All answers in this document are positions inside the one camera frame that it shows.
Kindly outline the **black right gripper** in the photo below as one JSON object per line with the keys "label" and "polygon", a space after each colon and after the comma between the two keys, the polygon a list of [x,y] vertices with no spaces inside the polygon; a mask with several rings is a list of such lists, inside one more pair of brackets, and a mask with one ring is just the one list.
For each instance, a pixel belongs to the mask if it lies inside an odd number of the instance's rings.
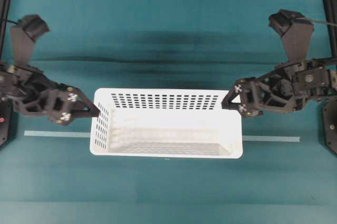
{"label": "black right gripper", "polygon": [[[243,118],[263,112],[291,113],[302,110],[311,98],[311,90],[303,75],[311,69],[310,62],[282,64],[259,77],[238,79],[221,102],[222,109],[236,110]],[[252,81],[252,102],[243,87]]]}

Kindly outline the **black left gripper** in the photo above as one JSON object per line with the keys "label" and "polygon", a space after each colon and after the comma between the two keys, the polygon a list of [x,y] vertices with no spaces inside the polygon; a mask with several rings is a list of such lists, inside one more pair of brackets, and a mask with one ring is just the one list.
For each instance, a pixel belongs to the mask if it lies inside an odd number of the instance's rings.
{"label": "black left gripper", "polygon": [[13,64],[7,68],[7,98],[12,100],[15,112],[24,116],[48,116],[58,125],[100,114],[79,88],[54,82],[29,65]]}

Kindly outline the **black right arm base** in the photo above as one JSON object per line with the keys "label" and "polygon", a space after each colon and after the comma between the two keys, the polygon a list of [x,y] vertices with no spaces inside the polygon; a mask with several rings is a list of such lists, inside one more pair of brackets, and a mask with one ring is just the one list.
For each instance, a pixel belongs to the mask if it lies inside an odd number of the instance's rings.
{"label": "black right arm base", "polygon": [[336,98],[327,99],[319,108],[320,143],[336,157]]}

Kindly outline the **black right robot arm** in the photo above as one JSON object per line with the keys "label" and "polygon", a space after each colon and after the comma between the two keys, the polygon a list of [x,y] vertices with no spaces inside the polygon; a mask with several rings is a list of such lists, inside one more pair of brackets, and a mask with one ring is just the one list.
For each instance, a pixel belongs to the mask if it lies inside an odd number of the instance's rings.
{"label": "black right robot arm", "polygon": [[68,124],[77,118],[96,118],[105,111],[103,98],[117,111],[236,111],[244,118],[264,112],[292,113],[310,101],[336,98],[333,58],[301,60],[277,66],[260,77],[236,80],[225,90],[100,88],[94,101],[79,89],[63,86],[49,96],[49,119]]}

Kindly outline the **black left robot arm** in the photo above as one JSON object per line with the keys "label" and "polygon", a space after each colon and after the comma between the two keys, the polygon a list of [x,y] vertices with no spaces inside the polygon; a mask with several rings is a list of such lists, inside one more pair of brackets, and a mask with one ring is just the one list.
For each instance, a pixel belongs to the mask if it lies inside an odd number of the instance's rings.
{"label": "black left robot arm", "polygon": [[46,116],[62,125],[100,114],[80,89],[54,82],[28,65],[7,67],[1,63],[1,98],[12,100],[14,111],[24,116]]}

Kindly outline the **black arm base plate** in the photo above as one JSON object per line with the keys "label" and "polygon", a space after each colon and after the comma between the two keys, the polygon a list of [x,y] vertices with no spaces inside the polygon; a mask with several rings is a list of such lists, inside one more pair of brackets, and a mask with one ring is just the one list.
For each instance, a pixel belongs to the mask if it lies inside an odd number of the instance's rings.
{"label": "black arm base plate", "polygon": [[16,137],[18,114],[11,100],[1,101],[1,149]]}

